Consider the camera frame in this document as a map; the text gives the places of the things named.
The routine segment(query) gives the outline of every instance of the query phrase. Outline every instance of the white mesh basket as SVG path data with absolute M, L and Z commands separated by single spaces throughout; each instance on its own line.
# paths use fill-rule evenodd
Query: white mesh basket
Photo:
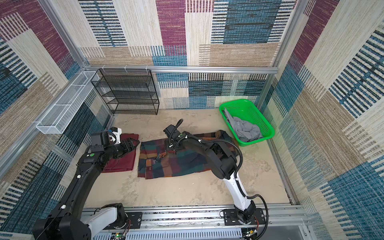
M 43 134 L 62 134 L 91 92 L 93 88 L 91 79 L 99 81 L 99 76 L 95 73 L 95 71 L 84 71 L 79 74 L 43 116 L 36 128 Z

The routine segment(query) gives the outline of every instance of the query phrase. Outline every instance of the folded clothing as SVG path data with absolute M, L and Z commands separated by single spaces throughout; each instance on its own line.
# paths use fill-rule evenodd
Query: folded clothing
M 120 139 L 128 139 L 129 137 L 135 140 L 139 139 L 138 134 L 123 133 L 120 135 Z M 111 159 L 108 161 L 102 172 L 131 171 L 133 169 L 133 164 L 135 163 L 135 157 L 136 149 L 119 159 Z
M 232 138 L 223 130 L 195 134 L 195 136 L 204 140 L 220 138 L 233 142 Z M 176 153 L 165 151 L 164 141 L 167 140 L 168 138 L 164 138 L 141 143 L 138 177 L 145 177 L 145 179 L 175 177 L 210 170 L 205 157 L 193 150 L 181 149 Z M 227 146 L 237 155 L 236 149 L 231 144 L 227 144 Z
M 237 137 L 241 141 L 250 142 L 263 138 L 260 128 L 256 124 L 252 124 L 238 117 L 232 117 L 226 108 L 224 108 L 224 114 L 227 117 L 227 121 L 235 131 Z

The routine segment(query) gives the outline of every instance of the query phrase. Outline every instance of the plastic basket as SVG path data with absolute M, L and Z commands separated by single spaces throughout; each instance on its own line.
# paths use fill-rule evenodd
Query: plastic basket
M 251 142 L 243 142 L 241 141 L 229 122 L 227 121 L 227 118 L 224 114 L 224 108 L 226 108 L 231 114 L 232 117 L 238 117 L 242 120 L 248 121 L 250 123 L 256 124 L 259 126 L 260 131 L 263 135 L 263 138 L 253 140 Z M 238 99 L 230 102 L 226 102 L 220 105 L 219 111 L 221 115 L 223 116 L 224 121 L 227 123 L 229 129 L 235 136 L 237 142 L 240 146 L 244 147 L 247 145 L 251 145 L 257 142 L 264 141 L 266 139 L 270 139 L 274 136 L 275 130 L 272 128 L 271 124 L 265 119 L 265 117 L 262 115 L 262 113 L 257 109 L 257 107 L 249 100 L 246 99 Z

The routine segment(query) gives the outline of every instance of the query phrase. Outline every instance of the dark red cloth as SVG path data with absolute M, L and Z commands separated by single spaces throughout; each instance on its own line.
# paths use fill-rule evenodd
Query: dark red cloth
M 122 133 L 120 135 L 120 139 L 139 139 L 138 134 L 131 134 L 131 133 Z M 132 152 L 128 153 L 127 155 L 121 157 L 120 159 L 111 159 L 105 166 L 104 170 L 102 172 L 124 172 L 124 171 L 131 171 L 133 169 L 133 164 L 135 163 L 135 157 L 136 157 L 136 149 Z

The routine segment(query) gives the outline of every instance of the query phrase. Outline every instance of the gray cloth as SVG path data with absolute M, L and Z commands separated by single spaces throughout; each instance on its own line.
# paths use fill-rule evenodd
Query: gray cloth
M 224 114 L 231 127 L 235 130 L 237 137 L 243 142 L 250 142 L 263 137 L 260 128 L 248 121 L 238 117 L 232 117 L 228 110 L 224 108 Z

